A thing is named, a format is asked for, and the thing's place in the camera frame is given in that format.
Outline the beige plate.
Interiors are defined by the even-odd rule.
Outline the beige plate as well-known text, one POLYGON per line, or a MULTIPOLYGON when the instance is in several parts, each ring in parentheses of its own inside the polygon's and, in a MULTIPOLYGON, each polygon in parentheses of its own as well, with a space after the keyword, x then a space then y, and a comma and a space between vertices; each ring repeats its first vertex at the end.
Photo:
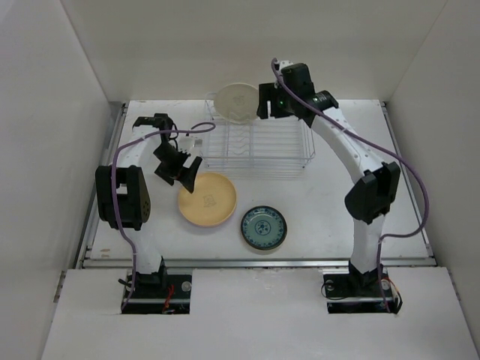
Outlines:
POLYGON ((259 90, 247 83, 231 83, 214 95, 213 104, 223 119, 236 124, 248 123, 257 119, 259 90))

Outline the orange plate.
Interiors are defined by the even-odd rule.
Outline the orange plate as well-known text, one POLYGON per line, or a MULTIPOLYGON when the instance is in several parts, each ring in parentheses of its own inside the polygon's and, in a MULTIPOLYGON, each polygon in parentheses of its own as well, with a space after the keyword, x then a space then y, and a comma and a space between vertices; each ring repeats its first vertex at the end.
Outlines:
POLYGON ((194 192, 178 192, 178 209, 184 218, 231 217, 237 206, 236 187, 225 175, 216 172, 199 174, 194 192))

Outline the green blue floral plate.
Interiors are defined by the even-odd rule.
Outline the green blue floral plate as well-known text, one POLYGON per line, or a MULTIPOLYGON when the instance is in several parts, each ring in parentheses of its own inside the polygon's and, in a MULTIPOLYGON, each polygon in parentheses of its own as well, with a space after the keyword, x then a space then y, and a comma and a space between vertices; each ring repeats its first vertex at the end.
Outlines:
POLYGON ((249 209, 241 218, 241 236, 258 251, 272 251, 280 247, 287 237, 287 222, 276 209, 258 205, 249 209))

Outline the pink plate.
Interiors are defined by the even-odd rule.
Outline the pink plate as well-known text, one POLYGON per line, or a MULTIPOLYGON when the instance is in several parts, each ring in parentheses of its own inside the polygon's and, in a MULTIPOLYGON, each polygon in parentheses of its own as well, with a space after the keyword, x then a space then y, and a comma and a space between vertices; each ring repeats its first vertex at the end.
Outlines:
POLYGON ((185 220, 197 227, 213 228, 225 224, 227 221, 230 220, 230 216, 213 218, 186 217, 185 220))

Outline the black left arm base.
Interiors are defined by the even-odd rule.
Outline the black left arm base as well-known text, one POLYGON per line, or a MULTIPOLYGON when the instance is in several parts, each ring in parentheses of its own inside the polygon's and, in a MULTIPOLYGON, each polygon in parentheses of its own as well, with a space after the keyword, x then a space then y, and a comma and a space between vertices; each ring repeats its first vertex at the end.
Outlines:
POLYGON ((118 282, 124 286, 122 314, 183 315, 191 309, 192 273, 175 273, 161 266, 152 274, 129 274, 118 282))

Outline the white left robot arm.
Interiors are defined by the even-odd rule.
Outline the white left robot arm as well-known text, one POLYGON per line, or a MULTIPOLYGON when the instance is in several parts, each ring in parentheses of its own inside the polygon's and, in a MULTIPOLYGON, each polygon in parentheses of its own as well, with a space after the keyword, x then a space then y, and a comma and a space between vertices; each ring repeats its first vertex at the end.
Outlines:
POLYGON ((155 176, 170 186, 179 183, 193 193, 203 161, 191 154, 195 136, 214 129, 213 123, 200 122, 180 130, 166 113, 140 116, 133 123, 130 139, 115 150, 111 164, 96 169, 99 217, 118 230, 132 250, 132 275, 123 283, 129 290, 142 286, 149 296, 157 298, 168 287, 167 278, 160 273, 161 253, 142 229, 152 210, 144 169, 155 158, 155 176))

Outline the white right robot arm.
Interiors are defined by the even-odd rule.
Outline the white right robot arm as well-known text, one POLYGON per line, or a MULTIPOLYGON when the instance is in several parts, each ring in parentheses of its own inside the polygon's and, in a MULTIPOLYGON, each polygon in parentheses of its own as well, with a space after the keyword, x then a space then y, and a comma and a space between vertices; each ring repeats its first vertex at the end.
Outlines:
POLYGON ((320 135, 346 168, 352 188, 344 198, 354 222, 349 259, 349 290, 363 296, 380 279, 378 244, 386 215, 395 201, 401 169, 386 163, 359 139, 329 91, 316 91, 305 63, 273 59, 274 82, 259 85, 257 116, 295 116, 320 135))

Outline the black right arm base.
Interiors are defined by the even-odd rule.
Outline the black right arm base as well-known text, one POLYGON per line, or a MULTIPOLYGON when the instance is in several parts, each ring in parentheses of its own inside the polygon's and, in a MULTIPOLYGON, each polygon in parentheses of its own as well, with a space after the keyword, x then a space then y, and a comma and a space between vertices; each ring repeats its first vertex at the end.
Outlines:
POLYGON ((329 314, 398 314, 404 303, 385 269, 381 280, 377 271, 325 273, 321 292, 329 314))

